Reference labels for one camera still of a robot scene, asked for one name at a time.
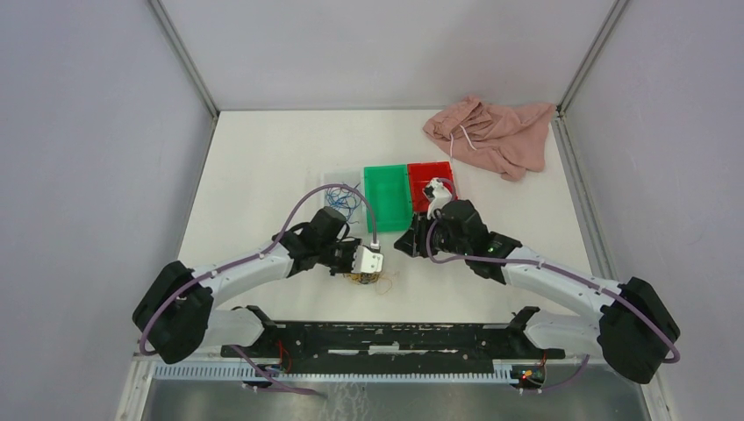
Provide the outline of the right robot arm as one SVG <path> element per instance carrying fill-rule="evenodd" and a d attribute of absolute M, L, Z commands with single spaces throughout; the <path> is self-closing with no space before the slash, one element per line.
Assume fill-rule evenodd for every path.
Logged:
<path fill-rule="evenodd" d="M 654 287 L 638 277 L 618 282 L 554 263 L 520 241 L 491 231 L 469 200 L 432 215 L 416 214 L 394 247 L 440 264 L 464 262 L 476 275 L 523 289 L 570 310 L 536 310 L 506 335 L 509 351 L 539 349 L 602 358 L 626 379 L 648 384 L 663 364 L 676 364 L 681 331 Z"/>

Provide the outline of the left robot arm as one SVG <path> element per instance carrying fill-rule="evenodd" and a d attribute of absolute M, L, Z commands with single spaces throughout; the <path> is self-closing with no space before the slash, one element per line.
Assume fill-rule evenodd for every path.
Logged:
<path fill-rule="evenodd" d="M 331 275 L 359 274 L 371 252 L 346 232 L 345 218 L 324 207 L 311 221 L 276 234 L 236 260 L 201 268 L 187 268 L 179 260 L 167 264 L 132 313 L 141 342 L 150 344 L 152 353 L 168 364 L 210 346 L 244 346 L 258 357 L 270 354 L 275 332 L 252 310 L 225 310 L 223 304 L 317 265 Z"/>

